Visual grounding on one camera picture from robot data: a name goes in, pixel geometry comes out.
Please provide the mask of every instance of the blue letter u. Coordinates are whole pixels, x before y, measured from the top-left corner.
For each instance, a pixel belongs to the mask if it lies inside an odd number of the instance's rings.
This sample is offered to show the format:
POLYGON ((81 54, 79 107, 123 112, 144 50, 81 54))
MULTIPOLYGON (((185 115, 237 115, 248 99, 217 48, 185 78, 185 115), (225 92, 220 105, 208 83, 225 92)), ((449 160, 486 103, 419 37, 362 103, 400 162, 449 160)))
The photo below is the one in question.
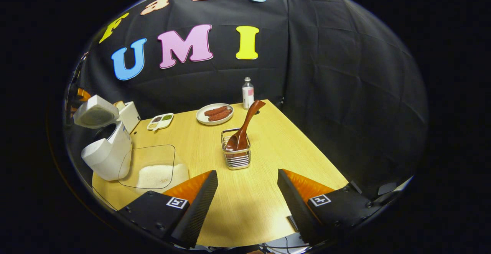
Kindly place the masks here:
POLYGON ((118 79, 127 81, 140 74, 145 64, 145 57, 143 55, 143 45, 145 42, 147 42, 147 39, 143 38, 131 44, 130 47, 135 51, 135 65, 131 69, 126 69, 124 64, 126 48, 121 48, 112 54, 111 59, 114 61, 114 73, 118 79))

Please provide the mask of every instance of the screw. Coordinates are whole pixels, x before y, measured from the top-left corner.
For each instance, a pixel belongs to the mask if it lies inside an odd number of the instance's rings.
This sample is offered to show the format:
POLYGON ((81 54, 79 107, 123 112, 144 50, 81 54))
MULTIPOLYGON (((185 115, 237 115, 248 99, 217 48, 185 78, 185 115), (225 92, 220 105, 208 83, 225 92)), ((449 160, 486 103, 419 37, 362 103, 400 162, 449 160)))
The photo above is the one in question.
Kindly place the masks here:
POLYGON ((163 231, 165 229, 161 223, 155 224, 155 227, 157 227, 158 230, 160 230, 160 231, 163 231))

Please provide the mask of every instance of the bottle label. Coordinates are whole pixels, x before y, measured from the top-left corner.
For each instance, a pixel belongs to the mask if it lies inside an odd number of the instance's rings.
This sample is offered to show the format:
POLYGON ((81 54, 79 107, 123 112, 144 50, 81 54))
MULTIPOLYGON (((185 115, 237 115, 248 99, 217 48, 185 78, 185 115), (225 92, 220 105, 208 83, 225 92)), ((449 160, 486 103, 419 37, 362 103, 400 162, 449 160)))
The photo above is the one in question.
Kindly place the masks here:
POLYGON ((244 87, 242 88, 242 101, 244 109, 249 109, 249 107, 254 102, 254 88, 244 87))

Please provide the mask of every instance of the sausage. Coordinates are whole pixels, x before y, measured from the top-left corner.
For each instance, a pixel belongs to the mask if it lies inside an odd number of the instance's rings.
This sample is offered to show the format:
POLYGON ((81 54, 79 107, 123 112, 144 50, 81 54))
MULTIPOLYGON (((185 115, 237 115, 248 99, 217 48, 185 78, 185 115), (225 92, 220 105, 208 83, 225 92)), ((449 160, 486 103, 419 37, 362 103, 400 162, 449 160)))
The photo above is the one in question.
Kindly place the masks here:
POLYGON ((218 107, 218 108, 215 108, 215 109, 211 109, 211 110, 208 110, 208 111, 205 111, 205 116, 213 116, 213 115, 216 115, 222 111, 225 111, 225 109, 227 109, 226 106, 222 106, 222 107, 218 107))
POLYGON ((218 121, 218 120, 221 120, 221 119, 224 119, 226 118, 228 115, 230 115, 232 113, 232 109, 227 109, 225 111, 222 111, 216 115, 213 115, 211 117, 208 118, 208 121, 210 122, 214 122, 214 121, 218 121))

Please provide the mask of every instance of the white plate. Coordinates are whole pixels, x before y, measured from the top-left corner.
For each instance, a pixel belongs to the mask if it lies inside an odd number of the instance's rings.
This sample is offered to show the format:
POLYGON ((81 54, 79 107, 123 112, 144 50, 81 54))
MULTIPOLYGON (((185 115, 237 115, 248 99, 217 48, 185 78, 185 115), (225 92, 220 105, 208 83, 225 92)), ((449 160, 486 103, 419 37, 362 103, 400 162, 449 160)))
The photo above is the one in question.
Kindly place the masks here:
POLYGON ((158 130, 158 129, 161 129, 161 128, 166 128, 170 125, 170 122, 172 121, 172 119, 174 118, 174 113, 167 113, 167 114, 162 114, 162 115, 158 115, 158 116, 155 116, 152 118, 152 120, 150 121, 150 123, 147 125, 147 129, 148 130, 158 130), (163 120, 163 117, 164 116, 167 116, 167 115, 170 115, 171 118, 168 119, 168 120, 163 120), (155 123, 152 123, 153 120, 157 117, 161 117, 161 120, 158 121, 158 122, 155 122, 155 123))
POLYGON ((198 122, 200 122, 204 125, 214 126, 214 125, 219 125, 219 124, 225 123, 226 121, 230 120, 230 118, 232 118, 233 115, 234 115, 234 108, 231 107, 231 105, 228 105, 228 104, 212 104, 212 105, 207 105, 205 107, 202 107, 200 110, 198 110, 198 112, 196 113, 196 119, 198 120, 198 122), (209 117, 205 116, 205 111, 219 108, 222 106, 226 106, 227 109, 231 109, 232 113, 230 115, 228 115, 226 118, 223 118, 223 119, 218 120, 218 121, 210 122, 208 120, 209 117))

